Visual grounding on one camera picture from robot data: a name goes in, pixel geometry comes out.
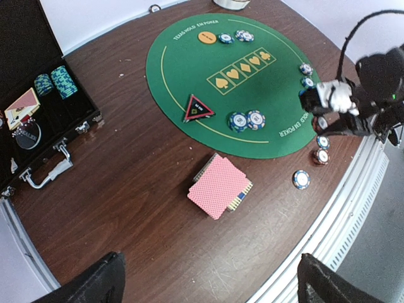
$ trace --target gray floor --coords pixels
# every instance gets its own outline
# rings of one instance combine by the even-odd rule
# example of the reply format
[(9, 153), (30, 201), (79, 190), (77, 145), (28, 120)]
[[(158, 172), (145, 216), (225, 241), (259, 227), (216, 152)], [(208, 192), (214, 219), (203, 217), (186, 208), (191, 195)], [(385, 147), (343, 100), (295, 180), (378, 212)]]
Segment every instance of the gray floor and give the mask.
[(404, 290), (404, 143), (387, 143), (390, 159), (362, 230), (337, 273), (386, 303)]

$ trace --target deck of cards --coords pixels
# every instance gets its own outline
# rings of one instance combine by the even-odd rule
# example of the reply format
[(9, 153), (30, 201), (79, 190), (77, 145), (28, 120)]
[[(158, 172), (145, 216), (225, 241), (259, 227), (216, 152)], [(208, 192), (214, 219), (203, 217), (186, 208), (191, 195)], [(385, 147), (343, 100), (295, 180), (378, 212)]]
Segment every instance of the deck of cards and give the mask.
[(253, 186), (245, 173), (217, 153), (196, 175), (194, 182), (188, 198), (214, 220), (226, 209), (234, 211)]

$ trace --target red and black triangle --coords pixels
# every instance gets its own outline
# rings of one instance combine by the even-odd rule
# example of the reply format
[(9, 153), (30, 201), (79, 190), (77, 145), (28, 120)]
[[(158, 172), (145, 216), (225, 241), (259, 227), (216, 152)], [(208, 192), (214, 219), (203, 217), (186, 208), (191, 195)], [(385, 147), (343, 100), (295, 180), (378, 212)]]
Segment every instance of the red and black triangle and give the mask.
[(196, 98), (194, 95), (191, 95), (189, 98), (188, 108), (185, 113), (184, 122), (187, 123), (196, 119), (210, 118), (214, 115), (215, 113), (200, 99)]

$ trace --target black case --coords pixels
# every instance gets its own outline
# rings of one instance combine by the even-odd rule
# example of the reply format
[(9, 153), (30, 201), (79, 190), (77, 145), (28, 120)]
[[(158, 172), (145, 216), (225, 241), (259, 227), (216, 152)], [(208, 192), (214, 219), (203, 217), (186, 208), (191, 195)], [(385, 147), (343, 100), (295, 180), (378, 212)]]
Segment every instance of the black case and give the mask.
[[(31, 87), (39, 75), (59, 66), (65, 66), (78, 92), (63, 100), (58, 91), (45, 97), (38, 94), (41, 106), (33, 118), (42, 129), (39, 145), (31, 151), (21, 149), (11, 136), (4, 117), (0, 129), (0, 193), (8, 196), (21, 182), (28, 182), (34, 188), (41, 188), (69, 168), (70, 155), (66, 145), (79, 134), (102, 120), (80, 81), (63, 59), (62, 52), (48, 24), (39, 0), (0, 0), (0, 111), (4, 115), (17, 98)], [(36, 186), (31, 174), (57, 152), (66, 159), (54, 169), (46, 180)], [(11, 158), (18, 168), (11, 172)]]

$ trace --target black cable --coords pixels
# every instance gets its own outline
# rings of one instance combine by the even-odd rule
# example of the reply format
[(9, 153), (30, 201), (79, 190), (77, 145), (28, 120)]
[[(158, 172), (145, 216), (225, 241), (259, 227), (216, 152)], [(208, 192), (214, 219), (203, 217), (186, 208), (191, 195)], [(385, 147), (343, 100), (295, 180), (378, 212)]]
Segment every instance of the black cable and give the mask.
[(336, 79), (339, 81), (342, 81), (342, 65), (343, 65), (343, 59), (345, 57), (345, 51), (347, 50), (348, 47), (348, 43), (350, 42), (350, 40), (352, 39), (352, 37), (355, 35), (356, 31), (358, 30), (358, 28), (364, 24), (367, 20), (369, 20), (370, 18), (379, 16), (379, 15), (383, 15), (383, 14), (403, 14), (404, 15), (404, 11), (399, 10), (399, 9), (386, 9), (383, 11), (377, 11), (375, 13), (372, 13), (370, 15), (367, 15), (365, 18), (361, 19), (358, 24), (356, 24), (356, 26), (353, 28), (353, 30), (350, 32), (349, 36), (345, 39), (345, 43), (343, 44), (343, 47), (341, 49), (341, 56), (340, 56), (340, 62), (338, 63), (338, 69), (336, 71)]

